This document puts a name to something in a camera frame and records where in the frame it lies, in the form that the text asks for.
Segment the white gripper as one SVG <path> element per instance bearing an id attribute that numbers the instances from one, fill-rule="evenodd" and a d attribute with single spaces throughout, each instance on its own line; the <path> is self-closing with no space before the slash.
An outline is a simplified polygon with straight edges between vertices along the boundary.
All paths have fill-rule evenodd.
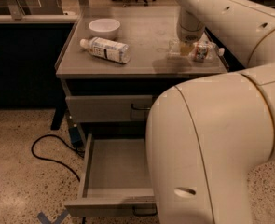
<path id="1" fill-rule="evenodd" d="M 194 48 L 194 42 L 201 39 L 205 26 L 193 14 L 180 8 L 176 32 L 180 43 L 180 54 L 188 55 Z"/>

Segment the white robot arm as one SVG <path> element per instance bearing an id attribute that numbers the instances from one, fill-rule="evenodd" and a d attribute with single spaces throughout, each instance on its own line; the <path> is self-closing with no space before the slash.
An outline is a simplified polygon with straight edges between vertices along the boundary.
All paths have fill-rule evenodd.
<path id="1" fill-rule="evenodd" d="M 154 102 L 146 154 L 160 224 L 253 224 L 247 175 L 275 159 L 275 9 L 176 0 L 242 70 L 178 84 Z"/>

